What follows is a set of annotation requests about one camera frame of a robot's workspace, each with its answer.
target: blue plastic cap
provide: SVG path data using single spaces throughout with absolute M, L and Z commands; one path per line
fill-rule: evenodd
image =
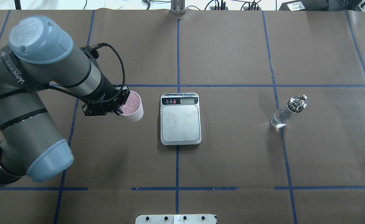
M 46 149 L 27 169 L 27 176 L 34 182 L 48 180 L 70 167 L 74 157 L 66 139 L 57 141 Z
M 8 45 L 20 59 L 45 65 L 67 57 L 73 49 L 73 40 L 52 19 L 30 16 L 12 28 Z

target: kitchen scale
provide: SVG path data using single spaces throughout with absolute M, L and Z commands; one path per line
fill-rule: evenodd
M 160 104 L 163 145 L 195 145 L 201 142 L 198 94 L 166 93 L 161 96 Z

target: sticker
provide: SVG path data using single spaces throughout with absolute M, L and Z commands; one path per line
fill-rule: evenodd
M 294 2 L 294 3 L 287 4 L 287 5 L 288 5 L 290 11 L 297 11 L 297 10 L 305 9 L 302 2 Z

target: plastic cup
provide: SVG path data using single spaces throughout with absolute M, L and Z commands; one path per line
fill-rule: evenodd
M 133 122 L 139 121 L 144 116 L 141 97 L 134 91 L 130 91 L 126 104 L 120 109 L 123 111 L 121 115 Z

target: robotic arm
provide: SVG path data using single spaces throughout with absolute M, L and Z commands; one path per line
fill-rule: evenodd
M 27 17 L 9 34 L 0 51 L 0 187 L 28 175 L 34 182 L 48 180 L 73 163 L 73 155 L 38 91 L 48 88 L 85 102 L 86 116 L 122 114 L 129 96 L 124 83 L 112 85 L 101 73 L 97 49 L 109 44 L 79 48 L 53 20 Z M 49 85 L 55 81 L 64 89 Z

